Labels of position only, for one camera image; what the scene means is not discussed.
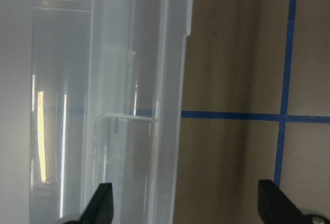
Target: blue tape line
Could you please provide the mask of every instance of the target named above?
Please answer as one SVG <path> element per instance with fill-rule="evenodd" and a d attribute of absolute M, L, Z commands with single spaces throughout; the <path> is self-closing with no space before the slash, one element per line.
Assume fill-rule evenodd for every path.
<path fill-rule="evenodd" d="M 277 114 L 257 113 L 234 113 L 234 112 L 212 112 L 183 110 L 182 118 L 208 118 L 208 119 L 231 119 L 231 120 L 255 120 L 255 121 L 278 121 Z"/>
<path fill-rule="evenodd" d="M 330 117 L 321 116 L 288 116 L 288 122 L 330 123 Z"/>
<path fill-rule="evenodd" d="M 137 109 L 136 110 L 137 116 L 143 116 L 143 117 L 152 117 L 153 116 L 153 110 L 152 109 Z"/>
<path fill-rule="evenodd" d="M 291 76 L 295 9 L 296 9 L 296 0 L 290 0 L 288 25 L 287 25 L 287 41 L 286 41 L 286 47 L 285 47 L 282 99 L 281 99 L 281 106 L 280 106 L 281 110 L 280 110 L 277 149 L 276 149 L 276 161 L 275 161 L 275 170 L 274 170 L 274 183 L 278 187 L 279 187 L 279 184 L 281 181 L 280 177 L 281 177 L 281 172 L 282 172 L 285 127 L 286 127 L 286 122 L 288 120 L 287 112 L 288 112 L 288 100 L 289 100 L 289 88 L 290 88 L 290 76 Z"/>
<path fill-rule="evenodd" d="M 151 110 L 143 110 L 143 113 L 152 113 Z M 182 118 L 206 118 L 206 119 L 228 119 L 228 120 L 251 120 L 251 121 L 276 121 L 280 122 L 279 114 L 260 113 L 234 113 L 234 112 L 214 112 L 214 111 L 194 111 L 182 110 Z M 330 123 L 330 117 L 322 116 L 284 116 L 282 124 L 285 122 L 305 122 L 305 123 Z"/>

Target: beige floor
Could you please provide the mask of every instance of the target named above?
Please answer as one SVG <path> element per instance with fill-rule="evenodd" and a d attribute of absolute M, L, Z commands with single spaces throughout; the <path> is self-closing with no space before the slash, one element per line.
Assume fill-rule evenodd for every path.
<path fill-rule="evenodd" d="M 278 114 L 289 0 L 194 0 L 184 110 Z M 290 115 L 330 116 L 330 2 L 298 0 Z M 262 223 L 278 123 L 182 119 L 175 224 Z M 330 124 L 288 123 L 282 190 L 330 215 Z"/>

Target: transparent plastic bin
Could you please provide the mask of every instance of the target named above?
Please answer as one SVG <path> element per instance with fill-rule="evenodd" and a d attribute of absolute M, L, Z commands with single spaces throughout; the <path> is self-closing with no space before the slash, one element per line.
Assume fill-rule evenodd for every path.
<path fill-rule="evenodd" d="M 172 223 L 192 0 L 34 0 L 30 223 L 113 184 L 114 224 Z"/>

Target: metal screw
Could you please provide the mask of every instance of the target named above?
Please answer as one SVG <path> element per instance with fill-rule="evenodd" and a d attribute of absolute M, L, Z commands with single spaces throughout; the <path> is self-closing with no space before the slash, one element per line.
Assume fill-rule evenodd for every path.
<path fill-rule="evenodd" d="M 325 224 L 325 221 L 320 218 L 320 217 L 313 217 L 313 219 L 311 220 L 313 222 L 313 224 Z"/>

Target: clear plastic container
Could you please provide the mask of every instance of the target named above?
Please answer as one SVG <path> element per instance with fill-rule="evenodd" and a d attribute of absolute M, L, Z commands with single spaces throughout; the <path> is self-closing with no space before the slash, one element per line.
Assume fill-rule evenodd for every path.
<path fill-rule="evenodd" d="M 113 184 L 114 224 L 172 223 L 192 0 L 35 0 L 30 223 Z"/>

